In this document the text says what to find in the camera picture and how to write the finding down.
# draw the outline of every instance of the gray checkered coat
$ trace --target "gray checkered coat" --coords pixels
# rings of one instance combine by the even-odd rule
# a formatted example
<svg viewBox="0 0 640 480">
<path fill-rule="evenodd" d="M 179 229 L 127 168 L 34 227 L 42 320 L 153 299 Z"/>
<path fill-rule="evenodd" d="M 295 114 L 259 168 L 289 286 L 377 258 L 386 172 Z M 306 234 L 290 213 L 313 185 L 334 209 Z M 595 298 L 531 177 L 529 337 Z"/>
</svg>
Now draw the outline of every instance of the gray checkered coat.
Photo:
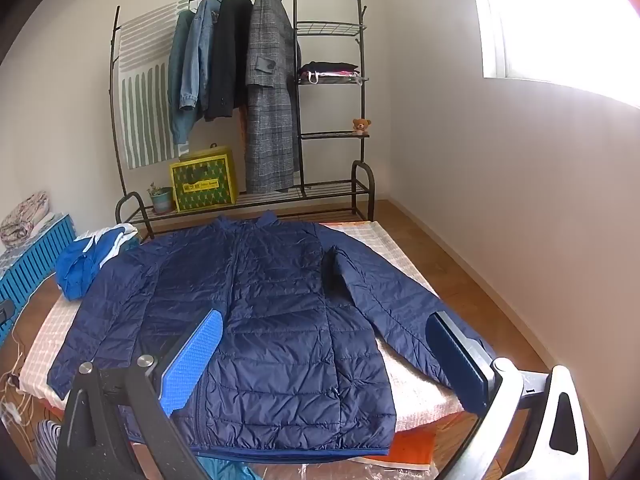
<svg viewBox="0 0 640 480">
<path fill-rule="evenodd" d="M 295 55 L 294 31 L 282 0 L 255 0 L 246 72 L 248 193 L 287 189 L 299 170 Z"/>
</svg>

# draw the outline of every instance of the plant pot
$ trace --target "plant pot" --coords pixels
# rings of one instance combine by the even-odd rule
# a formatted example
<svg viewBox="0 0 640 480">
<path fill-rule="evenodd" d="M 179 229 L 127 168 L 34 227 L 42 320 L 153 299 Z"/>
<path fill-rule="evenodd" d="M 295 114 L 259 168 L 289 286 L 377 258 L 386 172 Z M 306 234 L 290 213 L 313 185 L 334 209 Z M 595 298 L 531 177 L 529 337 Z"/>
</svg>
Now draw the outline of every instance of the plant pot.
<svg viewBox="0 0 640 480">
<path fill-rule="evenodd" d="M 164 214 L 174 210 L 174 190 L 171 187 L 163 187 L 162 194 L 153 195 L 151 202 L 156 214 Z"/>
</svg>

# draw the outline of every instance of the jacket sleeve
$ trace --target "jacket sleeve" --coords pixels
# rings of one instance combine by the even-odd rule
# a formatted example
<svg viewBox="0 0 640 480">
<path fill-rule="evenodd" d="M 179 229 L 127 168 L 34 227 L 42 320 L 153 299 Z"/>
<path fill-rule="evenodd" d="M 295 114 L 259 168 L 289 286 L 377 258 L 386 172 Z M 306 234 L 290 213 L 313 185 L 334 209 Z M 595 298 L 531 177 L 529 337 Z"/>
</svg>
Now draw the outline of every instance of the jacket sleeve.
<svg viewBox="0 0 640 480">
<path fill-rule="evenodd" d="M 198 103 L 198 94 L 200 92 L 200 59 L 199 44 L 204 26 L 204 13 L 206 2 L 203 0 L 198 6 L 196 15 L 191 22 L 187 43 L 184 49 L 184 62 L 182 64 L 182 84 L 180 86 L 180 103 L 181 110 L 192 110 Z"/>
<path fill-rule="evenodd" d="M 282 38 L 274 5 L 277 5 L 275 0 L 255 0 L 254 3 L 246 60 L 248 85 L 274 87 L 281 82 L 279 75 L 285 72 L 286 60 L 280 54 Z"/>
<path fill-rule="evenodd" d="M 427 319 L 440 311 L 495 357 L 487 342 L 440 298 L 382 256 L 344 233 L 324 226 L 316 229 L 323 248 L 333 252 L 334 272 L 343 278 L 356 308 L 388 345 L 418 370 L 450 386 L 426 339 Z"/>
<path fill-rule="evenodd" d="M 47 375 L 47 384 L 60 399 L 64 399 L 71 389 L 78 367 L 94 359 L 118 318 L 126 314 L 127 309 L 137 307 L 129 305 L 130 298 L 155 278 L 175 235 L 162 237 L 156 243 L 143 244 L 102 266 L 82 299 L 65 342 Z M 148 261 L 155 265 L 150 268 L 145 265 Z"/>
</svg>

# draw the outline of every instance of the potted plant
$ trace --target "potted plant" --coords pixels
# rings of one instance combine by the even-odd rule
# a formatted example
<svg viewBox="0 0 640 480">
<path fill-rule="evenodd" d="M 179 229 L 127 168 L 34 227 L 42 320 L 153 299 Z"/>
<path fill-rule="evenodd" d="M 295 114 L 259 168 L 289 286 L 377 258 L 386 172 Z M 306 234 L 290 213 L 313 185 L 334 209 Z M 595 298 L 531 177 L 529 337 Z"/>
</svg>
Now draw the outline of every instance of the potted plant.
<svg viewBox="0 0 640 480">
<path fill-rule="evenodd" d="M 171 187 L 156 187 L 155 183 L 151 183 L 151 187 L 147 189 L 151 202 L 154 205 L 156 214 L 164 214 L 174 210 L 174 190 Z"/>
</svg>

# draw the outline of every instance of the green striped canvas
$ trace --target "green striped canvas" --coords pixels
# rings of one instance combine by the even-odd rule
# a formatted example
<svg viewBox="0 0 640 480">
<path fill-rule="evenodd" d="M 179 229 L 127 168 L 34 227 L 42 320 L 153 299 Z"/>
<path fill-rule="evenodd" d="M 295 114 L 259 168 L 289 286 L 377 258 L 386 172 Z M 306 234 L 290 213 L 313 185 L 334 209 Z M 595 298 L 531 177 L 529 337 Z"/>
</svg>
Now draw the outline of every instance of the green striped canvas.
<svg viewBox="0 0 640 480">
<path fill-rule="evenodd" d="M 160 7 L 120 29 L 118 104 L 130 169 L 178 156 L 169 120 L 167 67 L 178 13 L 188 7 L 188 0 Z"/>
</svg>

